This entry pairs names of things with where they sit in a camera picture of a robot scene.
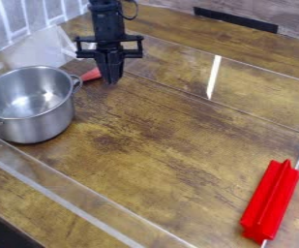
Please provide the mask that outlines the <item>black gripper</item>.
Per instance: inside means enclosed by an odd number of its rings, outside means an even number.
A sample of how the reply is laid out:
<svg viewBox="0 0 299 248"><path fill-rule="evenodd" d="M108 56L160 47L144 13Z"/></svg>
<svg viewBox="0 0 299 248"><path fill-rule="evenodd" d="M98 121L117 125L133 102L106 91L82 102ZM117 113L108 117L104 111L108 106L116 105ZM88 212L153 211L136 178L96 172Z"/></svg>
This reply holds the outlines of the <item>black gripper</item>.
<svg viewBox="0 0 299 248"><path fill-rule="evenodd" d="M96 64L100 70L101 77L106 84L116 84L122 76L122 63L124 58L141 58L142 52L142 40L141 35L124 35L116 40L97 40L94 36L74 37L76 43L76 57L77 58L94 58ZM134 42L137 44L136 49L125 49L122 43ZM94 48L84 49L82 43L94 44ZM110 56L110 76L108 70L106 54Z"/></svg>

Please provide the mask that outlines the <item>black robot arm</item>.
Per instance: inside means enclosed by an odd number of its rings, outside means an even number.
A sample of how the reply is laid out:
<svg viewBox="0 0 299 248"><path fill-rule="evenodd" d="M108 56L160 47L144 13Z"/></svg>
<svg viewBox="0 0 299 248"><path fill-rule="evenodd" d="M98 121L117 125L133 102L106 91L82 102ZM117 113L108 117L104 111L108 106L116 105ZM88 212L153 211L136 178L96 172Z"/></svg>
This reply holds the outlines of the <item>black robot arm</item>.
<svg viewBox="0 0 299 248"><path fill-rule="evenodd" d="M122 14L118 0L88 1L94 35L73 39L74 54L77 58L92 58L105 83L116 84L122 77L124 60L144 55L144 37L125 33L124 21L136 16Z"/></svg>

